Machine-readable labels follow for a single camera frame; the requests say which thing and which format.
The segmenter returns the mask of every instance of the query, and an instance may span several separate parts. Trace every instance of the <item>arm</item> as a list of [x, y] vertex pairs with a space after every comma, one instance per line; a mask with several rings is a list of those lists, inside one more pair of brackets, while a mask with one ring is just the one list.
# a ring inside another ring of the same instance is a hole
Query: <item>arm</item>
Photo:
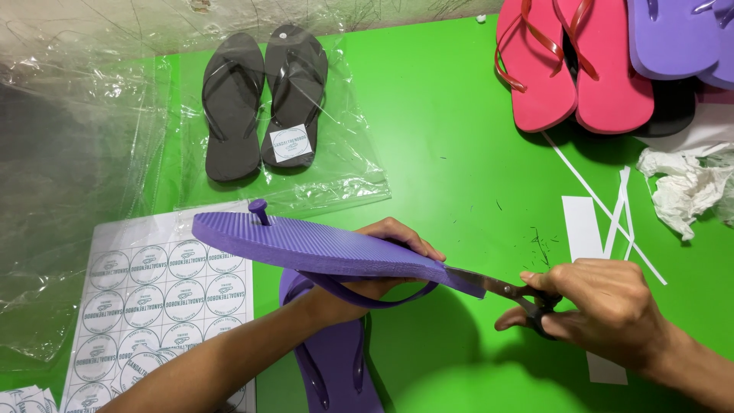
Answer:
[[[419, 254], [442, 261], [446, 259], [415, 231], [393, 218], [357, 232], [395, 238]], [[344, 285], [378, 299], [406, 281], [415, 280], [385, 278]], [[316, 286], [272, 313], [206, 340], [152, 371], [106, 404], [100, 413], [210, 413], [237, 389], [319, 330], [356, 320], [367, 311]]]
[[[666, 320], [636, 264], [577, 259], [544, 274], [523, 271], [520, 277], [533, 288], [562, 294], [578, 307], [545, 315], [542, 324], [549, 334], [676, 389], [715, 412], [734, 412], [734, 362]], [[497, 320], [495, 329], [524, 324], [525, 312], [516, 307]]]

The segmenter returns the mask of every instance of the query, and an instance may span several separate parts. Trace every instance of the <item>flip-flop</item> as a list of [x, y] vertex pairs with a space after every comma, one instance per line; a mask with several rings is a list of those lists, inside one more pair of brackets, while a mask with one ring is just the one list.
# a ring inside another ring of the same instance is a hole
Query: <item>flip-flop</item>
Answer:
[[495, 68], [512, 89], [512, 115], [523, 131], [555, 126], [576, 108], [573, 80], [563, 65], [562, 34], [548, 0], [532, 2], [532, 7], [530, 0], [506, 0], [502, 5]]
[[653, 80], [655, 110], [650, 120], [633, 130], [636, 137], [666, 137], [684, 130], [696, 114], [696, 78]]
[[[313, 288], [295, 270], [280, 277], [280, 305]], [[294, 349], [311, 413], [383, 413], [364, 362], [362, 320], [324, 328]]]
[[[296, 268], [326, 291], [365, 308], [389, 308], [433, 291], [444, 284], [483, 298], [486, 291], [454, 276], [440, 261], [421, 256], [386, 240], [344, 229], [291, 218], [267, 216], [263, 200], [250, 204], [255, 214], [207, 212], [196, 214], [193, 235], [229, 254], [283, 268]], [[341, 283], [375, 277], [409, 277], [429, 281], [404, 300], [378, 301], [357, 294]]]
[[206, 174], [214, 181], [260, 170], [257, 115], [265, 83], [263, 55], [247, 33], [231, 35], [204, 70], [201, 105], [209, 125]]
[[716, 63], [721, 47], [712, 3], [627, 0], [635, 70], [650, 79], [673, 80], [695, 76]]
[[280, 168], [309, 166], [316, 152], [321, 98], [329, 69], [326, 51], [300, 27], [278, 27], [265, 49], [272, 93], [270, 124], [261, 153]]
[[653, 114], [653, 87], [629, 61], [627, 15], [619, 1], [553, 0], [578, 56], [576, 120], [598, 134], [632, 131]]
[[734, 90], [734, 1], [731, 4], [716, 2], [714, 12], [716, 13], [719, 39], [722, 42], [722, 53], [719, 61], [698, 74], [703, 82], [720, 87], [721, 89]]

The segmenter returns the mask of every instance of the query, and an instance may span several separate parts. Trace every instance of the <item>pink flip-flop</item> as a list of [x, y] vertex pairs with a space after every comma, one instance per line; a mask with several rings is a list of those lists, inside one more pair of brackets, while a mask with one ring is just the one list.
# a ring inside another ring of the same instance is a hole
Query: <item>pink flip-flop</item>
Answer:
[[632, 69], [623, 1], [553, 0], [578, 55], [576, 120], [598, 134], [640, 127], [653, 115], [653, 86]]
[[[576, 90], [563, 62], [563, 28], [551, 0], [506, 0], [497, 21], [495, 67], [512, 89], [515, 124], [540, 132], [576, 108]], [[506, 71], [499, 65], [498, 55]]]

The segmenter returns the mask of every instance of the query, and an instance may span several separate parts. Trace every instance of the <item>white wall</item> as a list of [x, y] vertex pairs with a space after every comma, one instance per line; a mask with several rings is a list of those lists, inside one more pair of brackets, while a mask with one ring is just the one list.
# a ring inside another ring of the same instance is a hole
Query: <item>white wall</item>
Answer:
[[167, 54], [247, 30], [259, 41], [283, 23], [317, 35], [498, 12], [502, 0], [0, 0], [0, 62], [43, 49], [124, 57]]

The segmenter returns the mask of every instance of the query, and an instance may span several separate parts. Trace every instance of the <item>black flip-flop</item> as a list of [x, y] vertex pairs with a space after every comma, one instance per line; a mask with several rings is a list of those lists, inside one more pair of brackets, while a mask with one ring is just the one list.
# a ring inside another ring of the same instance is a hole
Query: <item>black flip-flop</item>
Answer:
[[263, 161], [280, 168], [309, 166], [316, 151], [321, 98], [329, 62], [319, 41], [300, 27], [278, 27], [265, 49], [272, 93]]
[[653, 80], [653, 116], [630, 134], [637, 137], [666, 137], [684, 130], [696, 114], [696, 86], [695, 77]]
[[209, 125], [206, 174], [214, 181], [244, 178], [260, 170], [257, 117], [265, 63], [247, 33], [231, 35], [204, 70], [201, 104]]

